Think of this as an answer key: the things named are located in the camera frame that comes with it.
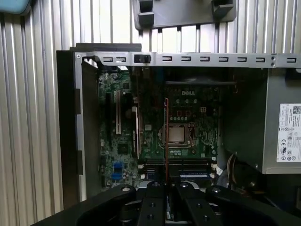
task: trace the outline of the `expansion slot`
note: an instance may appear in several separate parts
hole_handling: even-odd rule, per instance
[[[166,182],[168,180],[168,132],[169,132],[169,125],[168,125],[168,109],[169,102],[168,98],[164,100],[164,168],[165,168],[165,179]]]
[[[116,92],[116,134],[121,134],[121,91]]]
[[[135,130],[133,130],[133,150],[136,150],[137,159],[139,159],[139,151],[140,151],[140,139],[139,139],[139,118],[138,118],[138,107],[132,107],[132,112],[135,115]]]

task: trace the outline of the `dell logo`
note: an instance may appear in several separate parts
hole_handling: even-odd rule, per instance
[[[182,91],[182,96],[194,96],[194,91]]]

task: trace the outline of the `screw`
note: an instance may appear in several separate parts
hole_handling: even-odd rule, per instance
[[[154,216],[154,215],[152,215],[152,214],[150,214],[150,215],[147,215],[147,219],[148,219],[148,220],[153,220],[153,219],[155,219],[155,216]]]
[[[204,221],[208,221],[209,217],[207,215],[204,215]]]
[[[124,187],[124,188],[122,189],[123,192],[128,192],[129,190],[131,190],[129,187]]]
[[[112,77],[113,77],[113,79],[117,79],[118,75],[117,74],[113,74]]]
[[[155,182],[155,183],[153,183],[152,184],[154,187],[159,187],[160,186],[160,184],[158,183],[158,182]]]
[[[180,186],[181,187],[188,187],[188,184],[187,183],[181,183]]]
[[[213,191],[214,193],[219,193],[219,192],[221,192],[221,190],[220,190],[219,188],[217,188],[217,187],[213,187],[213,188],[212,188],[212,191]]]

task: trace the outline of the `barcode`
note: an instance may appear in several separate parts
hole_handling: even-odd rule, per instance
[[[301,106],[294,106],[293,114],[301,114]]]

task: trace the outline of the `black side panel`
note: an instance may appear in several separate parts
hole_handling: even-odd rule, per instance
[[[82,93],[84,117],[84,146],[87,198],[100,193],[99,177],[99,107],[97,94],[97,71],[90,64],[82,63]]]
[[[79,202],[73,53],[57,51],[57,85],[64,208]]]
[[[114,43],[77,43],[76,47],[71,47],[74,52],[141,52],[141,44],[114,44]]]

